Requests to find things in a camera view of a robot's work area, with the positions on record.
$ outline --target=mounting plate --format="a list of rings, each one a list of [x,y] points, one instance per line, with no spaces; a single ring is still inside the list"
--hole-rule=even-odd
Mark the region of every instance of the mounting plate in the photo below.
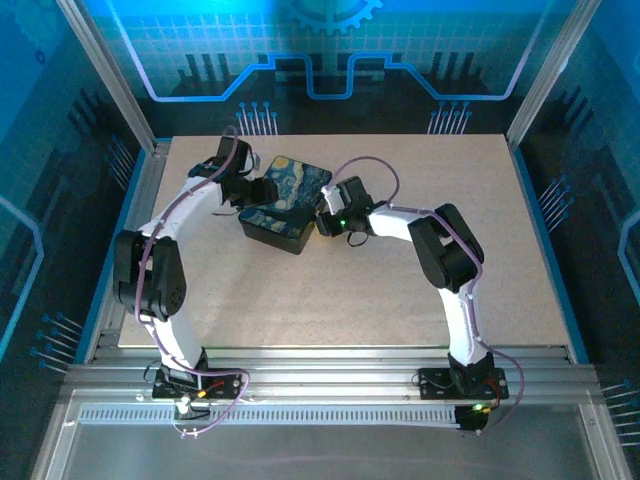
[[[493,400],[496,394],[488,385],[482,385],[473,395],[462,395],[453,384],[448,368],[421,368],[417,373],[417,385],[421,400]],[[500,399],[509,398],[509,388],[501,368],[491,371],[490,379],[500,389]]]
[[[224,372],[224,369],[210,368],[208,372]],[[231,374],[220,377],[202,377],[202,389],[196,388],[192,382],[183,379],[171,377],[167,375],[164,369],[159,368],[156,371],[156,378],[153,383],[154,399],[180,399],[185,394],[191,396],[194,400],[212,400],[212,399],[235,399],[242,388],[242,375]],[[203,396],[197,395],[204,390]]]

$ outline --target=black box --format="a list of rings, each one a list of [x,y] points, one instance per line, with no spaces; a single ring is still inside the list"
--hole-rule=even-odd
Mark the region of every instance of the black box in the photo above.
[[[315,225],[320,189],[331,181],[331,172],[286,157],[276,157],[264,175],[278,186],[279,200],[262,207],[247,207],[239,215],[244,234],[299,255]]]

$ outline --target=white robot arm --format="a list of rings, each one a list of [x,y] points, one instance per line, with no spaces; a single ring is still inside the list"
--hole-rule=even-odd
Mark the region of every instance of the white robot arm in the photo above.
[[[202,183],[228,160],[234,152],[233,144],[232,138],[223,137],[216,156],[191,169],[176,196],[178,202],[171,202],[138,230],[120,232],[115,242],[114,294],[135,314],[143,252],[149,239],[154,238],[145,265],[139,320],[160,347],[162,364],[170,375],[168,383],[179,381],[194,389],[207,387],[200,375],[192,373],[205,371],[207,359],[184,305],[187,282],[180,251],[223,204],[243,207],[278,199],[277,187],[271,180],[254,178],[254,171],[259,168],[258,157],[249,144],[239,140],[224,172],[213,181]]]
[[[328,211],[316,220],[322,235],[362,232],[413,243],[422,270],[444,305],[451,380],[463,396],[477,392],[496,369],[493,354],[480,337],[476,298],[471,291],[478,267],[452,235],[466,244],[478,266],[484,254],[458,210],[450,204],[427,212],[374,203],[358,177],[325,187],[323,194]]]

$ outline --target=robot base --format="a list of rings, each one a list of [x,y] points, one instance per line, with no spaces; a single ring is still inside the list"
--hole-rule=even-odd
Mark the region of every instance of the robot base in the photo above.
[[[220,369],[208,369],[208,372],[223,372]],[[156,400],[179,400],[185,395],[191,397],[192,400],[210,400],[210,399],[235,399],[242,389],[242,375],[231,374],[216,377],[199,377],[198,379],[186,376],[184,378],[176,377],[167,373],[167,369],[160,368],[156,372],[156,378],[153,382],[153,399]]]
[[[468,395],[463,395],[456,388],[448,368],[421,368],[417,375],[421,400],[468,400],[469,403],[483,403],[496,400],[496,390],[500,392],[501,400],[509,398],[507,380],[501,368],[491,370],[487,381]]]

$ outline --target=glass panel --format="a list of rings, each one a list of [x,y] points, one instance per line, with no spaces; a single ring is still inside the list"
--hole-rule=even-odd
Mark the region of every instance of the glass panel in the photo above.
[[[637,5],[602,3],[521,145],[587,353],[611,385],[640,384],[638,22]]]
[[[225,425],[197,442],[168,425],[80,425],[63,478],[198,478],[209,469],[229,480],[598,478],[579,413],[524,407],[515,419],[479,438],[415,426]]]
[[[78,350],[139,146],[55,2],[0,2],[0,44],[0,477],[17,479]]]
[[[158,136],[505,132],[573,6],[86,3]]]

